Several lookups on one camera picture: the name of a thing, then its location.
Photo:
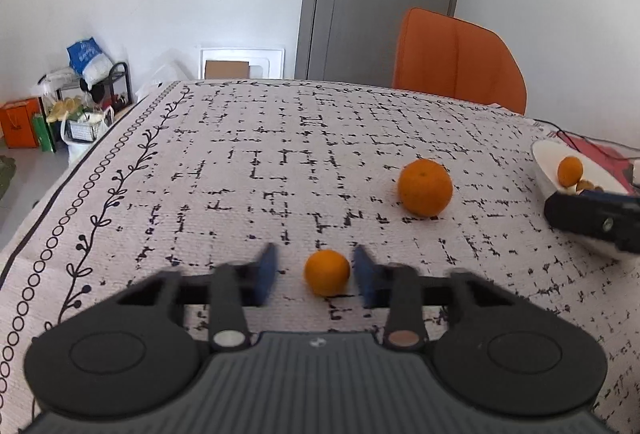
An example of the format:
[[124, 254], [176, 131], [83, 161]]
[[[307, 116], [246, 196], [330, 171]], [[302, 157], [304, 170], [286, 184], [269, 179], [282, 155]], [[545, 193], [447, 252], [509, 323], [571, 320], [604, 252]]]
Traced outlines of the white foam packaging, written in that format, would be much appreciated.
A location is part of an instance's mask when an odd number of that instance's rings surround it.
[[283, 48], [203, 47], [200, 50], [200, 78], [282, 79], [284, 58]]

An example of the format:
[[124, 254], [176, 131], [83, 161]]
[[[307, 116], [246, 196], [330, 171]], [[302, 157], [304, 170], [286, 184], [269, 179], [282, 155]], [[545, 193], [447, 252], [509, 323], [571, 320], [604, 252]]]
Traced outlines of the brown cardboard piece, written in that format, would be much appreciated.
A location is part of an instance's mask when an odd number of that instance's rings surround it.
[[248, 79], [250, 64], [247, 61], [208, 60], [205, 63], [204, 79]]

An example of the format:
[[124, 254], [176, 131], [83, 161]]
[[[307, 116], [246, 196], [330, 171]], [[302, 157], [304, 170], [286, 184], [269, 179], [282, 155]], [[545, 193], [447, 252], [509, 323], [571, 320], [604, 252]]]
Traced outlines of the large orange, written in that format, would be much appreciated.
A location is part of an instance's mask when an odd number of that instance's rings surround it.
[[400, 172], [397, 183], [400, 203], [418, 217], [435, 217], [448, 206], [454, 185], [441, 164], [418, 159]]
[[341, 294], [348, 285], [349, 277], [349, 261], [333, 250], [314, 252], [304, 266], [307, 286], [312, 293], [324, 298]]

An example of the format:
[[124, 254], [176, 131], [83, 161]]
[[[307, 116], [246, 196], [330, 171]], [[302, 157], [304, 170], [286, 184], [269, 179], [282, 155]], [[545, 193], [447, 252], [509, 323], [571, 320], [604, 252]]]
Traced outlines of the orange chair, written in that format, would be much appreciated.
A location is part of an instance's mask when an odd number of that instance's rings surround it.
[[400, 27], [392, 87], [526, 111], [524, 76], [494, 32], [412, 8]]

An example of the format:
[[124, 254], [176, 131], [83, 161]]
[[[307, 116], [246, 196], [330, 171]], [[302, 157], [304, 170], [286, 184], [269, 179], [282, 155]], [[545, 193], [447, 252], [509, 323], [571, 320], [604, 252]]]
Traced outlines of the black metal rack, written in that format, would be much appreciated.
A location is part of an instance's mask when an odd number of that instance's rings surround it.
[[113, 64], [105, 79], [89, 88], [83, 78], [76, 76], [55, 91], [59, 100], [79, 98], [89, 108], [106, 110], [112, 108], [119, 114], [132, 105], [132, 89], [129, 67], [126, 62]]

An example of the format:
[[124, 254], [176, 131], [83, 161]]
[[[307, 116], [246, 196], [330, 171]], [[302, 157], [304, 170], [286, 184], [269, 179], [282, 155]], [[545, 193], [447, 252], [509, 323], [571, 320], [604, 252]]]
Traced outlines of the red orange mat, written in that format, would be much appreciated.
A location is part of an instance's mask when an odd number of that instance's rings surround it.
[[565, 134], [557, 132], [559, 137], [567, 146], [578, 150], [598, 165], [602, 166], [605, 171], [612, 174], [626, 189], [639, 192], [639, 172], [634, 168], [639, 165], [638, 160], [629, 159], [621, 152], [612, 147], [590, 142], [585, 137], [577, 135]]

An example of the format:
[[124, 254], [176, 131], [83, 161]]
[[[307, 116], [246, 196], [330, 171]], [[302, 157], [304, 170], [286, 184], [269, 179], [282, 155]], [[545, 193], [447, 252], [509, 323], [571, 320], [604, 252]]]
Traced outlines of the orange gift box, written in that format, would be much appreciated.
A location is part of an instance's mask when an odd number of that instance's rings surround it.
[[32, 117], [40, 113], [37, 98], [7, 102], [0, 109], [1, 129], [9, 148], [37, 148], [37, 135]]

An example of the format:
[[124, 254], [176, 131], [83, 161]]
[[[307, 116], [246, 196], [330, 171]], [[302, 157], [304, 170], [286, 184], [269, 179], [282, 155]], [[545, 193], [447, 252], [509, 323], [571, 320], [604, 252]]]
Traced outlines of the white tote bag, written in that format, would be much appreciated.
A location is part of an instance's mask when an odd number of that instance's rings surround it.
[[114, 111], [66, 112], [61, 121], [60, 133], [68, 152], [68, 164], [77, 162], [114, 123]]

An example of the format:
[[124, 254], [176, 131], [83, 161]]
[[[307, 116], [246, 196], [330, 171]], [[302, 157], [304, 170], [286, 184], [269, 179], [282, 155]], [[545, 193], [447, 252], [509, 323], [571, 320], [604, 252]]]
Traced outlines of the blue white bag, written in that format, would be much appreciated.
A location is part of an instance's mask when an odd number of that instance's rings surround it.
[[78, 41], [68, 46], [66, 52], [70, 68], [86, 82], [88, 90], [105, 80], [114, 66], [94, 38]]

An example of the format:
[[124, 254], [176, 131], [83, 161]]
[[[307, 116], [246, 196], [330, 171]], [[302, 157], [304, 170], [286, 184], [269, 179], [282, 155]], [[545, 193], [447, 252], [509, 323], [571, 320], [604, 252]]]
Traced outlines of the white plate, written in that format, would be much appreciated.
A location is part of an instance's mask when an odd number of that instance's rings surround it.
[[564, 142], [534, 142], [535, 176], [547, 223], [616, 261], [639, 258], [639, 197]]

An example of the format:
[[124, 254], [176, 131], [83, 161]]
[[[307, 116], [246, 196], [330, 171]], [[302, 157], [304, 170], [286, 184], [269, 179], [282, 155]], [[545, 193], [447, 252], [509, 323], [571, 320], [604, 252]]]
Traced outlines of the white plastic bag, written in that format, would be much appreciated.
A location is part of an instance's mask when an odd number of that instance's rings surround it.
[[192, 74], [178, 60], [172, 60], [162, 64], [155, 72], [151, 73], [139, 87], [134, 90], [132, 100], [136, 104], [146, 96], [153, 93], [160, 84], [176, 81], [192, 81]]

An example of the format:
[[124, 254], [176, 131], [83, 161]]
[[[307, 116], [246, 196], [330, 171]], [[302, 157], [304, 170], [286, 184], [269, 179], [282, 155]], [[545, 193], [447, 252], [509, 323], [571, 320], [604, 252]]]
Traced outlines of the brown fruit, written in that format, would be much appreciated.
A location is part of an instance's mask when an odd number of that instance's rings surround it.
[[581, 194], [584, 191], [602, 192], [603, 188], [599, 185], [594, 184], [593, 182], [590, 182], [590, 180], [580, 180], [575, 186], [575, 191], [578, 194]]

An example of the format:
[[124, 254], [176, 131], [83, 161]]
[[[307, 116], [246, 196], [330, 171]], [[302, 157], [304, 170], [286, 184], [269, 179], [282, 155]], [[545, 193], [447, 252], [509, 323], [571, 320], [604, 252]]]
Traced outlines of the patterned white tablecloth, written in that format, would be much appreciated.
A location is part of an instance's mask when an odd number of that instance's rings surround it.
[[[608, 354], [597, 414], [639, 428], [639, 264], [600, 258], [542, 215], [530, 148], [552, 128], [493, 106], [331, 83], [175, 82], [119, 119], [43, 196], [1, 254], [1, 428], [37, 408], [27, 347], [158, 270], [204, 274], [279, 253], [260, 330], [369, 330], [355, 293], [313, 296], [319, 249], [358, 244], [439, 276], [469, 269], [573, 321]], [[435, 217], [400, 203], [401, 170], [441, 164], [454, 193]]]

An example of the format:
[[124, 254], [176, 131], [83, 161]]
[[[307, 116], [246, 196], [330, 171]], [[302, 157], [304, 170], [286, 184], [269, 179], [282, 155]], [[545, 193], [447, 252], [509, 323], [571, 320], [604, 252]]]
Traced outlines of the small mandarin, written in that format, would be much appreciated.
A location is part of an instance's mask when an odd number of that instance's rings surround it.
[[562, 159], [556, 169], [556, 178], [563, 188], [570, 188], [582, 179], [584, 166], [582, 160], [575, 156], [567, 156]]

